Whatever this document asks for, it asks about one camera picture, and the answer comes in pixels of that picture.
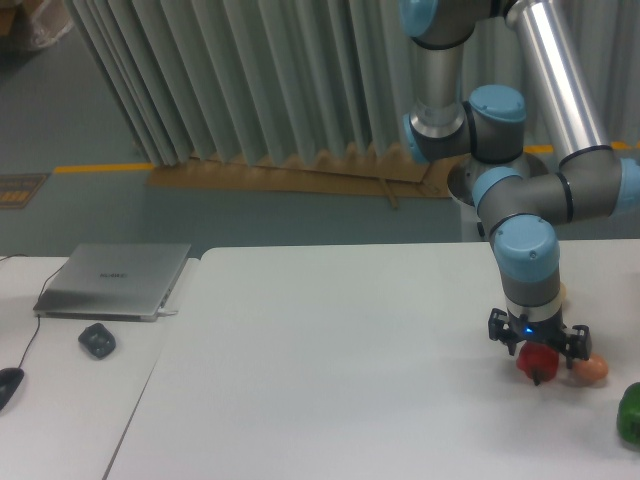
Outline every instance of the black mouse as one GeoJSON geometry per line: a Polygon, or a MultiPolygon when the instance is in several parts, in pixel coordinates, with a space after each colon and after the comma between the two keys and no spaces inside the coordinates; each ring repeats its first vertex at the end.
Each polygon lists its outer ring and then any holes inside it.
{"type": "Polygon", "coordinates": [[[78,341],[98,359],[106,357],[116,348],[116,339],[101,323],[94,323],[85,328],[78,341]]]}
{"type": "Polygon", "coordinates": [[[21,368],[3,368],[0,370],[0,410],[9,403],[23,378],[24,370],[21,368]]]}

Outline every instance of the concrete floor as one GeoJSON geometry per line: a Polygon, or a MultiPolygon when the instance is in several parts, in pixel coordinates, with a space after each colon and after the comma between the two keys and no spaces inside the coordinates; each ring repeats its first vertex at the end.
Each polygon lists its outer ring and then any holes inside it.
{"type": "MultiPolygon", "coordinates": [[[[0,174],[143,161],[77,32],[30,57],[0,56],[0,174]]],[[[62,255],[81,242],[219,246],[457,242],[450,200],[183,190],[146,171],[53,174],[23,210],[0,211],[0,254],[62,255]]],[[[561,239],[637,238],[640,215],[561,227],[561,239]]]]}

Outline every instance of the robotic arm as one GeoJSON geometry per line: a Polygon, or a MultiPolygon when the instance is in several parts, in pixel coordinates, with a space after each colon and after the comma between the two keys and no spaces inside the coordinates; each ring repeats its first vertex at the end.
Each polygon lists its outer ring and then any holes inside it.
{"type": "Polygon", "coordinates": [[[489,336],[515,353],[527,340],[587,360],[589,328],[562,320],[560,249],[551,224],[609,216],[640,203],[640,167],[617,160],[593,106],[559,0],[400,0],[405,33],[422,47],[421,87],[405,131],[418,162],[471,153],[481,174],[472,199],[496,257],[507,312],[489,336]],[[536,99],[561,159],[558,173],[514,168],[524,142],[524,99],[500,85],[460,102],[462,48],[477,21],[501,15],[516,31],[536,99]]]}

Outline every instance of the red pepper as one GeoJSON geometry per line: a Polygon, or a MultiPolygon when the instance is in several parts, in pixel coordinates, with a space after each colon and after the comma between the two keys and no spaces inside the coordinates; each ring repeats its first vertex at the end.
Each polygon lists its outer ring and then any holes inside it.
{"type": "Polygon", "coordinates": [[[553,380],[558,373],[560,355],[551,347],[541,343],[525,342],[520,349],[516,366],[522,370],[533,383],[553,380]]]}

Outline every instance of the laptop lid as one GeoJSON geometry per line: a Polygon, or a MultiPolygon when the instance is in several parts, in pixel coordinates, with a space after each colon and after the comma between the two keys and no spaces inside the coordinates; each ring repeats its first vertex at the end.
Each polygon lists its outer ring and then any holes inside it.
{"type": "Polygon", "coordinates": [[[80,244],[33,310],[50,317],[153,320],[189,249],[187,244],[80,244]]]}

